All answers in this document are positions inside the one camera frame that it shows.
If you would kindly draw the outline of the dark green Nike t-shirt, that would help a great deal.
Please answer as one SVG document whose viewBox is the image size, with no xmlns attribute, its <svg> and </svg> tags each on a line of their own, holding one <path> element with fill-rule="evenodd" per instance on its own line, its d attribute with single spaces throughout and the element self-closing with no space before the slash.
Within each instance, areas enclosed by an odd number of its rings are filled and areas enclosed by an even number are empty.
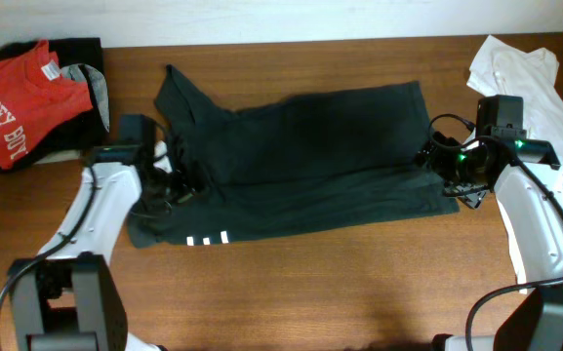
<svg viewBox="0 0 563 351">
<path fill-rule="evenodd" d="M 216 105 L 168 66 L 155 105 L 168 121 L 182 195 L 142 199 L 132 244 L 243 242 L 450 215 L 441 178 L 418 165 L 428 116 L 416 82 Z"/>
</svg>

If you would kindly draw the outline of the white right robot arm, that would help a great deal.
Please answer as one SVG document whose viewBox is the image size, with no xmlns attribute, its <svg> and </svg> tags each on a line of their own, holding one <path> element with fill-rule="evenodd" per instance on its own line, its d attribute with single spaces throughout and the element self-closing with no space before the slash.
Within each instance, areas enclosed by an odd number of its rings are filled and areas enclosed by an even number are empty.
<svg viewBox="0 0 563 351">
<path fill-rule="evenodd" d="M 553 145 L 497 129 L 461 144 L 432 132 L 419 156 L 446 181 L 445 195 L 471 208 L 495 195 L 516 275 L 481 297 L 462 336 L 438 334 L 435 350 L 563 350 L 563 182 Z M 472 333 L 477 313 L 507 293 L 525 299 L 490 335 Z"/>
</svg>

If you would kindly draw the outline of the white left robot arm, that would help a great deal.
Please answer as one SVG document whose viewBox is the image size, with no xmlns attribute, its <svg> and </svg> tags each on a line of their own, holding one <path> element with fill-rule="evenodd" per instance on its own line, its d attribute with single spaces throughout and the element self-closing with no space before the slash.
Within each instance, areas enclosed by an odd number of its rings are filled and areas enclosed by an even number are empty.
<svg viewBox="0 0 563 351">
<path fill-rule="evenodd" d="M 155 349 L 130 332 L 109 263 L 135 205 L 151 198 L 167 215 L 195 191 L 152 146 L 95 149 L 58 231 L 8 271 L 0 298 L 10 301 L 18 349 Z"/>
</svg>

